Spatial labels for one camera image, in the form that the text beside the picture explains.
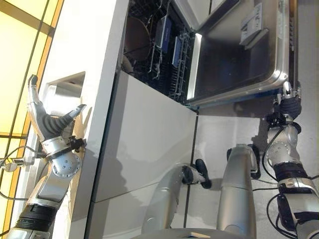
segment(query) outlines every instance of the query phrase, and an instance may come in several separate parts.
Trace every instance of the stainless steel door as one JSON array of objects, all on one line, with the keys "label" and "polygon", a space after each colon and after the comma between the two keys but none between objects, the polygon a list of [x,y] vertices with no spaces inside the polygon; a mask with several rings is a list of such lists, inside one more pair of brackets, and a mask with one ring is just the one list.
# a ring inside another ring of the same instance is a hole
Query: stainless steel door
[{"label": "stainless steel door", "polygon": [[[260,30],[245,39],[254,30],[250,20]],[[289,1],[225,0],[197,31],[187,104],[202,108],[277,89],[288,69]]]}]

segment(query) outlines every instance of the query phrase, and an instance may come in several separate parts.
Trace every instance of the dishwasher rack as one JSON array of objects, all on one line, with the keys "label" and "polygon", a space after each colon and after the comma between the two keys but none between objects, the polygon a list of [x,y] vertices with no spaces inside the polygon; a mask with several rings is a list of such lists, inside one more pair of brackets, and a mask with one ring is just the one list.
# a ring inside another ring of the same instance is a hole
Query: dishwasher rack
[{"label": "dishwasher rack", "polygon": [[[192,32],[187,30],[178,17],[171,0],[130,0],[128,16],[141,20],[151,38],[147,60],[136,61],[127,56],[134,68],[132,75],[173,100],[183,103],[191,64]],[[155,43],[157,23],[165,16],[172,22],[167,53]],[[173,66],[176,37],[180,40],[181,47],[178,65]]]}]

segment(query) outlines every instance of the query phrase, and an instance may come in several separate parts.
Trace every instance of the black cable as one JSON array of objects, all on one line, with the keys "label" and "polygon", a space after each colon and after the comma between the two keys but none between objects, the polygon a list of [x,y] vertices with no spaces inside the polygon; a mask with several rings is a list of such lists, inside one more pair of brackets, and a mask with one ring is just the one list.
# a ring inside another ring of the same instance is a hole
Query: black cable
[{"label": "black cable", "polygon": [[271,163],[270,163],[269,158],[267,159],[267,162],[268,162],[268,165],[269,165],[270,167],[273,167],[273,166],[271,165]]},{"label": "black cable", "polygon": [[278,189],[278,188],[255,188],[253,189],[253,192],[259,191],[259,190],[275,190],[275,189]]},{"label": "black cable", "polygon": [[316,176],[314,176],[314,177],[311,177],[311,180],[314,180],[314,179],[316,179],[316,178],[319,178],[319,175],[316,175]]},{"label": "black cable", "polygon": [[265,156],[266,156],[266,153],[267,153],[267,150],[269,149],[270,145],[275,141],[275,139],[277,138],[277,136],[284,130],[284,128],[280,128],[280,130],[275,134],[275,136],[272,138],[272,140],[267,144],[267,147],[263,153],[263,158],[261,160],[261,163],[263,165],[263,168],[265,170],[265,172],[274,180],[278,181],[273,175],[270,174],[270,172],[268,172],[268,170],[266,169],[266,166],[265,166]]},{"label": "black cable", "polygon": [[272,183],[272,182],[264,181],[264,180],[261,180],[261,179],[252,179],[252,180],[256,180],[256,181],[263,182],[263,183],[268,183],[268,184],[277,185],[277,183]]},{"label": "black cable", "polygon": [[1,233],[1,234],[0,234],[0,237],[4,236],[4,235],[7,234],[9,231],[10,231],[10,229],[9,229],[9,230],[6,230],[6,231],[3,232],[3,233]]},{"label": "black cable", "polygon": [[210,3],[209,3],[209,10],[208,10],[208,15],[211,14],[211,6],[212,6],[212,3],[213,3],[213,0],[210,0]]},{"label": "black cable", "polygon": [[269,220],[270,224],[273,226],[273,228],[274,228],[276,231],[278,231],[281,235],[283,235],[283,236],[285,236],[285,237],[287,237],[287,238],[289,238],[289,239],[297,239],[297,236],[296,236],[296,235],[293,235],[293,236],[289,235],[289,234],[290,234],[289,232],[286,232],[286,231],[283,231],[282,229],[277,228],[276,225],[271,221],[271,218],[270,218],[270,216],[269,216],[269,206],[270,206],[271,202],[272,202],[275,198],[277,198],[279,195],[280,195],[280,194],[276,194],[276,195],[273,196],[273,197],[268,201],[268,203],[267,203],[266,213],[267,213],[268,220]]},{"label": "black cable", "polygon": [[315,236],[317,236],[319,233],[315,233],[315,234],[313,234],[312,236],[311,236],[311,238],[309,238],[309,239],[313,239]]},{"label": "black cable", "polygon": [[[0,168],[2,167],[2,165],[4,164],[4,162],[10,157],[10,155],[12,155],[14,152],[16,152],[16,151],[17,151],[18,149],[20,149],[20,148],[27,148],[27,149],[29,149],[30,151],[34,152],[34,153],[41,153],[41,154],[42,154],[42,152],[35,151],[33,148],[31,148],[31,147],[29,147],[29,146],[26,146],[26,145],[24,145],[24,146],[19,146],[18,148],[16,148],[15,150],[13,150],[11,153],[9,153],[5,158],[3,158],[3,161],[0,163]],[[0,196],[6,198],[6,199],[8,199],[8,200],[18,200],[18,201],[27,201],[27,200],[28,200],[28,198],[12,198],[12,197],[8,197],[8,196],[6,196],[5,194],[3,194],[1,191],[0,191]]]},{"label": "black cable", "polygon": [[289,235],[289,236],[292,236],[292,237],[296,237],[296,238],[297,238],[297,236],[296,236],[295,234],[292,234],[292,233],[290,233],[290,232],[288,232],[288,231],[285,231],[284,229],[281,229],[281,228],[279,227],[279,225],[278,225],[278,222],[279,222],[279,214],[277,215],[277,219],[276,219],[276,227],[277,227],[281,232],[283,232],[283,233],[285,233],[285,234],[287,234],[287,235]]}]

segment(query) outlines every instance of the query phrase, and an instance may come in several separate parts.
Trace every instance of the gray floor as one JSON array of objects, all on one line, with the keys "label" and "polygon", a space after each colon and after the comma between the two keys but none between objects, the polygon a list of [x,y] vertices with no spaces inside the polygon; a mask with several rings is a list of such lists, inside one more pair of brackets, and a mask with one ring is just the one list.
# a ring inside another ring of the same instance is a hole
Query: gray floor
[{"label": "gray floor", "polygon": [[[316,21],[314,0],[299,1],[299,81],[302,86],[302,113],[297,118],[302,126],[298,151],[304,168],[310,176],[319,174],[317,154],[317,98],[316,83]],[[263,117],[270,112],[272,99],[261,98],[227,106],[219,106],[200,111],[195,145],[195,158],[205,160],[212,190],[204,190],[200,185],[192,186],[187,216],[188,228],[216,228],[219,203],[219,186],[226,166],[226,151],[237,143],[254,143],[261,150],[266,146],[267,124]],[[271,181],[262,170],[261,179]],[[253,188],[272,187],[259,181]],[[257,216],[257,238],[283,238],[269,224],[266,204],[277,190],[256,191],[254,201]],[[275,220],[277,205],[270,207],[270,215]]]}]

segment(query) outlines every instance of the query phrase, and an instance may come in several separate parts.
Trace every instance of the silver metal arm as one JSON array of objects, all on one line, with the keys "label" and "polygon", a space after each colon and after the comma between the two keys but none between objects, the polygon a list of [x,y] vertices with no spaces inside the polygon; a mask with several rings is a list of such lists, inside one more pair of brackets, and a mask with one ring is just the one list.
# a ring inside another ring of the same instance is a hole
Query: silver metal arm
[{"label": "silver metal arm", "polygon": [[217,229],[256,238],[256,216],[251,185],[251,147],[238,144],[231,150],[221,185]]},{"label": "silver metal arm", "polygon": [[319,193],[297,152],[301,127],[293,120],[300,114],[301,105],[289,82],[283,85],[279,109],[280,114],[270,122],[268,143],[272,143],[266,157],[278,181],[281,224],[287,230],[295,231],[299,239],[319,238],[315,236],[319,232]]},{"label": "silver metal arm", "polygon": [[182,166],[174,167],[161,179],[144,217],[143,234],[169,228],[177,210],[182,179]]},{"label": "silver metal arm", "polygon": [[85,105],[78,106],[63,117],[48,115],[36,90],[37,77],[28,81],[28,113],[49,161],[48,173],[35,186],[16,226],[10,229],[8,239],[48,239],[48,232],[69,188],[73,176],[81,168],[80,158],[72,152],[83,145],[81,139],[70,138],[67,144],[61,137],[63,129],[81,113]]}]

